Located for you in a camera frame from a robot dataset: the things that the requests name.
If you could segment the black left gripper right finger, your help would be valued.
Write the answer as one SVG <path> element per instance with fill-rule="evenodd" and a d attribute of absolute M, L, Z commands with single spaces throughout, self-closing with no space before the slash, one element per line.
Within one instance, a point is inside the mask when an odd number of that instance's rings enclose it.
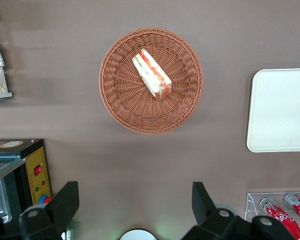
<path fill-rule="evenodd" d="M 184 240 L 251 240 L 251 224 L 226 208 L 217 208 L 202 182 L 192 184 L 192 211 L 196 220 Z"/>

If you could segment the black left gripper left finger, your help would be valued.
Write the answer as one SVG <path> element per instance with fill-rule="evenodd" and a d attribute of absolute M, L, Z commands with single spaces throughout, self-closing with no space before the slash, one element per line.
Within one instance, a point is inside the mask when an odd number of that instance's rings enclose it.
<path fill-rule="evenodd" d="M 79 209 L 79 185 L 67 182 L 46 205 L 29 207 L 19 217 L 23 240 L 61 240 Z"/>

